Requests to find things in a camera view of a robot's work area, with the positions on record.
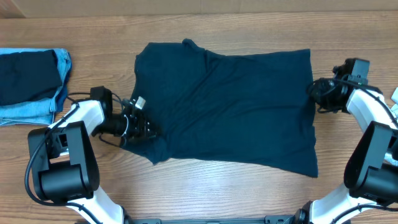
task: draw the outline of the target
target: blue folded cloth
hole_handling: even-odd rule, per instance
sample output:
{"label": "blue folded cloth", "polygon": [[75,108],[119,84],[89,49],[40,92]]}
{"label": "blue folded cloth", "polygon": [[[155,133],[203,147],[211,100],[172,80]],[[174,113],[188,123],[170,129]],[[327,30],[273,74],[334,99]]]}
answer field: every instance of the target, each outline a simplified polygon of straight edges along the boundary
{"label": "blue folded cloth", "polygon": [[0,106],[0,126],[13,124],[49,125],[54,121],[55,112],[63,110],[63,102],[68,95],[67,82],[72,69],[70,54],[65,49],[0,49],[0,55],[17,52],[40,52],[54,50],[58,58],[58,71],[62,81],[53,98]]}

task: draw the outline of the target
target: navy blue shirt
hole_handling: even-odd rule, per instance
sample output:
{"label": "navy blue shirt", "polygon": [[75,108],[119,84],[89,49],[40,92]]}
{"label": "navy blue shirt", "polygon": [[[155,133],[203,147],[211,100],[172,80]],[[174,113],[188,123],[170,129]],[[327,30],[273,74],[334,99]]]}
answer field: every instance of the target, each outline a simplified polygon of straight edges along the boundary
{"label": "navy blue shirt", "polygon": [[195,158],[318,176],[310,50],[224,56],[189,39],[150,43],[135,73],[132,99],[146,100],[160,134],[128,151],[154,164]]}

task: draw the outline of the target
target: wooden table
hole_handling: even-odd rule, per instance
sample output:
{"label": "wooden table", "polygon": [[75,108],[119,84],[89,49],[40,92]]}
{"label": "wooden table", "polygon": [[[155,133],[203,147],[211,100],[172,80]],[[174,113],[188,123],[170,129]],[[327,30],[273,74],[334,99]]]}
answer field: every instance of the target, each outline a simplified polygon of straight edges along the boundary
{"label": "wooden table", "polygon": [[[398,86],[398,12],[317,12],[198,16],[1,19],[0,47],[66,48],[73,59],[70,92],[104,85],[128,98],[134,61],[148,42],[193,39],[219,54],[312,50],[314,79],[331,77],[346,58],[371,61],[369,83],[389,99]],[[70,102],[65,102],[66,110]],[[319,178],[266,166],[147,159],[91,138],[101,186],[135,218],[236,218],[291,214],[343,181],[362,133],[348,114],[317,114]],[[44,207],[26,194],[27,133],[36,126],[0,128],[0,223],[73,223],[67,208]],[[398,214],[365,212],[353,223],[394,223]]]}

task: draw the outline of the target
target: stack of folded clothes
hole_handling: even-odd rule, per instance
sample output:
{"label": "stack of folded clothes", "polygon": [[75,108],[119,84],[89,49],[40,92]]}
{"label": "stack of folded clothes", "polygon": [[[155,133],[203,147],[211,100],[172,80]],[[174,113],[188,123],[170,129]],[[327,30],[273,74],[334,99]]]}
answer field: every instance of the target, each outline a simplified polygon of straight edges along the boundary
{"label": "stack of folded clothes", "polygon": [[65,49],[0,49],[0,126],[53,123],[71,69]]}

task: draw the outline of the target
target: black folded cloth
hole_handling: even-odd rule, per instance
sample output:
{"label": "black folded cloth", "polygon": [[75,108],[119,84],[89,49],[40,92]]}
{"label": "black folded cloth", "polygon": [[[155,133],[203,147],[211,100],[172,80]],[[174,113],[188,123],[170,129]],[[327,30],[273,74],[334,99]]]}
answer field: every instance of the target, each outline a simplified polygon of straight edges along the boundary
{"label": "black folded cloth", "polygon": [[318,176],[310,50],[224,56],[150,43],[136,58],[132,99],[159,125],[123,147],[154,164],[170,157],[262,164]]}
{"label": "black folded cloth", "polygon": [[53,50],[0,55],[0,106],[52,98],[62,86]]}

